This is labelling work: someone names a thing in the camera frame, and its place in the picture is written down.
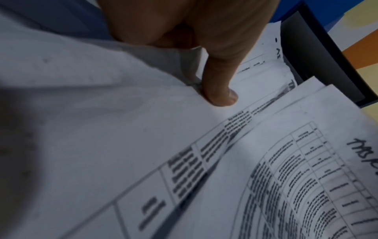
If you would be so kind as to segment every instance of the human hand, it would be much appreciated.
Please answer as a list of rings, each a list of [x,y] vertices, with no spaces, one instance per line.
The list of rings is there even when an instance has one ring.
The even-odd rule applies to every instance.
[[[228,84],[280,0],[97,0],[112,36],[129,44],[204,47],[202,88],[216,106],[237,94]]]

